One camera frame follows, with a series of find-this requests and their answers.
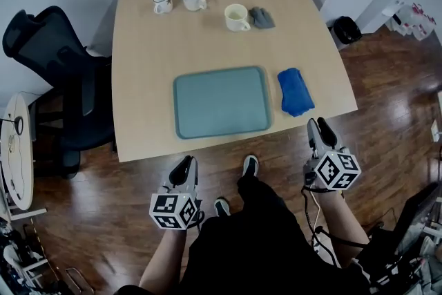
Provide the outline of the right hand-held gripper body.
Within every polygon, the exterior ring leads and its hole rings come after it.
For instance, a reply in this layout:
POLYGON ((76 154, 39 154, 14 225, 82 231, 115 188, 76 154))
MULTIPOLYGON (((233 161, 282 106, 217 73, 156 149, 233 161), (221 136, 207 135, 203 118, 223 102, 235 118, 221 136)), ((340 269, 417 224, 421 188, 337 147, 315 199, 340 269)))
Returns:
POLYGON ((305 185, 313 186, 317 181, 330 191, 345 191, 361 174, 355 155, 349 149, 314 153, 304 167, 305 185))

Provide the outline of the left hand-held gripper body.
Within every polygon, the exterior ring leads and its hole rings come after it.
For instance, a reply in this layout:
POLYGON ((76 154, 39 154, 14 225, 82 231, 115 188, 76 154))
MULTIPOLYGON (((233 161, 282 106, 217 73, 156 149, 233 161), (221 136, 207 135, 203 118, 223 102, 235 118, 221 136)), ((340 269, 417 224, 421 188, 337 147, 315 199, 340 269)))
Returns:
POLYGON ((194 188, 161 186, 151 196, 149 215, 160 229, 190 229, 200 227, 204 212, 194 188))

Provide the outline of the blue cloth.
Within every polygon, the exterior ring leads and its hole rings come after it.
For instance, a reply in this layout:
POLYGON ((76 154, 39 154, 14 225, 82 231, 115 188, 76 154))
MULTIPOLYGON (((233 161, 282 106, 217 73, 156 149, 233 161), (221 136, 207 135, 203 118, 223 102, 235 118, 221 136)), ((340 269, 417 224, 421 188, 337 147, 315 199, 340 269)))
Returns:
POLYGON ((315 108, 305 81, 297 68, 288 68, 278 73, 278 81, 282 91, 283 112, 298 117, 315 108))

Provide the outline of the teal plastic tray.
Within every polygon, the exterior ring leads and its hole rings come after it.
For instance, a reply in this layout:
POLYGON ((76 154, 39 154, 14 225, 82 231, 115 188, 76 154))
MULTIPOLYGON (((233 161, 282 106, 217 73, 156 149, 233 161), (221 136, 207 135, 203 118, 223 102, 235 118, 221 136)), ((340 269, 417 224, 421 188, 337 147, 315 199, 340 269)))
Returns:
POLYGON ((175 132, 182 140, 266 131, 271 109, 258 66, 180 75, 173 81, 175 132))

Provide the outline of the person's left forearm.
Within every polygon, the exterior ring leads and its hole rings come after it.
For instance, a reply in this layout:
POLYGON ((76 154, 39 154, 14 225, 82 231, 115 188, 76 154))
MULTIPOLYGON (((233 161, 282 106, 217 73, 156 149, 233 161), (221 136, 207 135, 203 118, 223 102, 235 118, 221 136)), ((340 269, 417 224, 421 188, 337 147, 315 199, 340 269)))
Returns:
POLYGON ((187 231, 167 229, 142 274, 139 286, 154 295, 168 294, 179 282, 187 231))

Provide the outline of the person's right forearm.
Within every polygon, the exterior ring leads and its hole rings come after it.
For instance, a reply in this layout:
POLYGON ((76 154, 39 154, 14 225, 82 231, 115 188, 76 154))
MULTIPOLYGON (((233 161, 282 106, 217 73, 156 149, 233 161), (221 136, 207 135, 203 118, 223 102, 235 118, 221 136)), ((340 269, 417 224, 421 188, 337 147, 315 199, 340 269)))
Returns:
MULTIPOLYGON (((319 193, 317 198, 331 235, 358 244, 369 243, 367 234, 339 192, 319 193)), ((362 251, 360 247, 344 245, 335 240, 331 243, 342 268, 348 267, 352 259, 362 251)))

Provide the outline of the person's left shoe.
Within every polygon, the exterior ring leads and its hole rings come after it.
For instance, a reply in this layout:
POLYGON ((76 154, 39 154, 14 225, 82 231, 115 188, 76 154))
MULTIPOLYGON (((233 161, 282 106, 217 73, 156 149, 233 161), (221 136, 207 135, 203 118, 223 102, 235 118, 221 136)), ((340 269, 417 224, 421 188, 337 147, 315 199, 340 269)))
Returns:
POLYGON ((215 200, 214 209, 217 217, 224 217, 231 215, 229 203, 223 197, 219 197, 215 200))

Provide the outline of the person's shoe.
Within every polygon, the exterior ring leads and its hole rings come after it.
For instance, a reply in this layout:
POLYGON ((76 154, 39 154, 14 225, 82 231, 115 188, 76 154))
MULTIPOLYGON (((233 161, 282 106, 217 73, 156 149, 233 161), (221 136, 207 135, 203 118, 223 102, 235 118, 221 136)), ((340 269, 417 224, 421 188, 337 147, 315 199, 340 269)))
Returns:
POLYGON ((256 177, 259 170, 258 159, 254 155, 248 155, 243 162, 243 177, 256 177))
POLYGON ((219 197, 215 200, 214 209, 217 217, 224 217, 231 215, 229 203, 223 197, 219 197))

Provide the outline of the person's right shoe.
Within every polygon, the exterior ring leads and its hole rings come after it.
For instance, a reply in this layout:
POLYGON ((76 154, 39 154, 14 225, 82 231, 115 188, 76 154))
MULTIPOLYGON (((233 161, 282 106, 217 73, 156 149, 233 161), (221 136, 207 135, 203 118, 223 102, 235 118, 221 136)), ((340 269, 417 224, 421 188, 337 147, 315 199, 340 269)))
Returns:
POLYGON ((254 155, 248 155, 243 162, 243 177, 256 177, 259 170, 258 159, 254 155))

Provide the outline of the person's black clothing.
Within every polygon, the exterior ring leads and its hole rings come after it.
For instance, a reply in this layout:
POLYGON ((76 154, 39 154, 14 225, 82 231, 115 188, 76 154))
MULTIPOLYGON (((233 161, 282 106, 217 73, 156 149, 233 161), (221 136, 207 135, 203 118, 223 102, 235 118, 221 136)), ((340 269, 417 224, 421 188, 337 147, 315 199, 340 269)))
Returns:
MULTIPOLYGON (((243 209, 209 218, 188 248, 178 284, 163 295, 370 295, 354 264, 326 263, 308 244, 295 215, 256 177, 241 177, 243 209)), ((114 295, 154 295, 125 285, 114 295)))

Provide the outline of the black waste bin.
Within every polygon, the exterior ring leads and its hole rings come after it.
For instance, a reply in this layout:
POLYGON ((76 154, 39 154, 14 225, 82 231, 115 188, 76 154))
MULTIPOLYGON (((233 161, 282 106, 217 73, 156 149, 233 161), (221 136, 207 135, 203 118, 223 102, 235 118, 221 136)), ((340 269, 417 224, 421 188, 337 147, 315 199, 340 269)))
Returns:
POLYGON ((333 24, 333 30, 339 41, 345 45, 352 44, 362 37, 358 25, 347 16, 337 18, 333 24))

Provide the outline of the grey cloth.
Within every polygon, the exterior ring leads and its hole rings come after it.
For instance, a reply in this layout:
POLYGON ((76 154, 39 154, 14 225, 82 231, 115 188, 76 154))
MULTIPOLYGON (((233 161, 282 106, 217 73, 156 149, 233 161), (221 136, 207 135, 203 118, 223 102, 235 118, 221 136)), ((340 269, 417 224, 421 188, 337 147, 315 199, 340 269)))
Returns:
POLYGON ((275 23, 270 13, 264 8, 253 7, 249 10, 252 24, 259 29, 270 29, 275 27, 275 23))

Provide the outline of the yellow black striped tape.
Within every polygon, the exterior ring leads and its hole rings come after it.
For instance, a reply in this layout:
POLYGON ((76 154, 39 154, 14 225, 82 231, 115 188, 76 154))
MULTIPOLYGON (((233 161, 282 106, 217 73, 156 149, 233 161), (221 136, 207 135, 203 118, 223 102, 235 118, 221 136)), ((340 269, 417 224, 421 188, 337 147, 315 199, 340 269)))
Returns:
POLYGON ((45 250, 44 250, 44 246, 43 246, 42 243, 41 243, 41 239, 40 239, 40 237, 39 237, 39 234, 38 234, 37 228, 36 228, 36 226, 35 226, 35 223, 34 223, 33 217, 30 218, 30 222, 31 222, 31 227, 32 227, 32 230, 34 231, 34 235, 35 235, 34 237, 35 237, 36 242, 37 242, 37 244, 38 244, 38 246, 39 246, 39 250, 40 250, 40 252, 41 252, 41 255, 42 255, 44 258, 47 258, 46 253, 45 253, 45 250))

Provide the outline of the white shelf unit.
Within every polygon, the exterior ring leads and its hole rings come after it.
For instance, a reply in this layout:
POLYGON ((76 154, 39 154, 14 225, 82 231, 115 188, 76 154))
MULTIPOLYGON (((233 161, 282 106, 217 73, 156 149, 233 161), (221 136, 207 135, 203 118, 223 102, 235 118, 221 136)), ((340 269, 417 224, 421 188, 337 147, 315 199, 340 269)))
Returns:
POLYGON ((373 0, 356 20, 361 33, 376 32, 410 0, 373 0))

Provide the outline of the cream mug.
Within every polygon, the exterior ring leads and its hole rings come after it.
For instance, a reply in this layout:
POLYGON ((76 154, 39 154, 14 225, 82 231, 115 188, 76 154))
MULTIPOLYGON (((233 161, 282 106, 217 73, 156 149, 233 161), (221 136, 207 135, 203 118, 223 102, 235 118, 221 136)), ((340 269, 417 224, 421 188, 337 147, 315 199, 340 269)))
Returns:
POLYGON ((227 28, 232 32, 245 32, 251 29, 248 10, 241 4, 231 4, 224 9, 227 28))

